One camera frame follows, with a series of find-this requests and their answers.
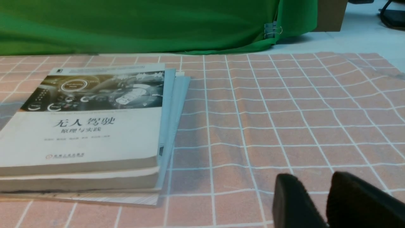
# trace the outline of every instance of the white floor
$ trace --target white floor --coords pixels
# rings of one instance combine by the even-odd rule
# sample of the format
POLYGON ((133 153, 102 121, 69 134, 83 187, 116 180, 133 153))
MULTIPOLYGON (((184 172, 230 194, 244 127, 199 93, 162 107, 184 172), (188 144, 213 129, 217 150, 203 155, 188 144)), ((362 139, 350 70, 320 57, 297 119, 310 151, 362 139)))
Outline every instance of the white floor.
MULTIPOLYGON (((340 32, 311 32, 282 41, 265 53, 305 52, 376 52, 405 72, 405 31, 386 28, 380 21, 378 9, 386 0, 372 4, 347 4, 340 32)), ((405 10, 404 4, 391 3, 388 9, 405 10)))

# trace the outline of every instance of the green cloth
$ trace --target green cloth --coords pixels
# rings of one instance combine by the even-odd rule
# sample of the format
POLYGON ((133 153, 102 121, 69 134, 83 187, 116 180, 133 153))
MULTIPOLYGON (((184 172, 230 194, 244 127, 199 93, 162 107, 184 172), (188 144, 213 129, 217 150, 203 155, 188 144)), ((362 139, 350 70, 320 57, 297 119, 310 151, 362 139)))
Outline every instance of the green cloth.
POLYGON ((4 0, 0 55, 268 49, 316 27, 317 0, 4 0), (264 24, 277 19, 275 38, 264 24))

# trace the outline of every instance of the stack of books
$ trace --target stack of books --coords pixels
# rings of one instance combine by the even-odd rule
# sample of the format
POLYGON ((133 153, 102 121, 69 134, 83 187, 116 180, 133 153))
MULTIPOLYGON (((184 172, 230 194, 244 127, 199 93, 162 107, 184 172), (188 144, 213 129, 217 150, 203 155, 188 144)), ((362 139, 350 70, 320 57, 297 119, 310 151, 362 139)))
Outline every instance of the stack of books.
POLYGON ((156 205, 189 77, 164 64, 53 69, 0 131, 0 194, 156 205))

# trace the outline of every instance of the cardboard box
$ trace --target cardboard box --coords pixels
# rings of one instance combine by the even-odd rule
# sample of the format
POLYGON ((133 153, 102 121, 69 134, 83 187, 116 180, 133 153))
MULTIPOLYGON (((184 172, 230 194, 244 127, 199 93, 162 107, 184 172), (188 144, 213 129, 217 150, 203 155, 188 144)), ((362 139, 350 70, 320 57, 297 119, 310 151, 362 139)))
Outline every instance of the cardboard box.
POLYGON ((318 0, 318 26, 314 32, 339 32, 347 0, 318 0))

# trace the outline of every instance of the pink grid tile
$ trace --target pink grid tile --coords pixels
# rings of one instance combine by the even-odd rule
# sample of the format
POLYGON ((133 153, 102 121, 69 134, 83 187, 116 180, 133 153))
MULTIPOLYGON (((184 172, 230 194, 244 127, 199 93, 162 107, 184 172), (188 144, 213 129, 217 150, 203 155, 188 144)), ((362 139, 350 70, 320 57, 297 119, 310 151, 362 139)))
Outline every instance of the pink grid tile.
POLYGON ((192 77, 162 203, 0 198, 3 226, 272 228, 278 173, 299 177, 324 217, 338 170, 405 200, 405 82, 378 54, 0 58, 0 129, 53 67, 156 62, 192 77))

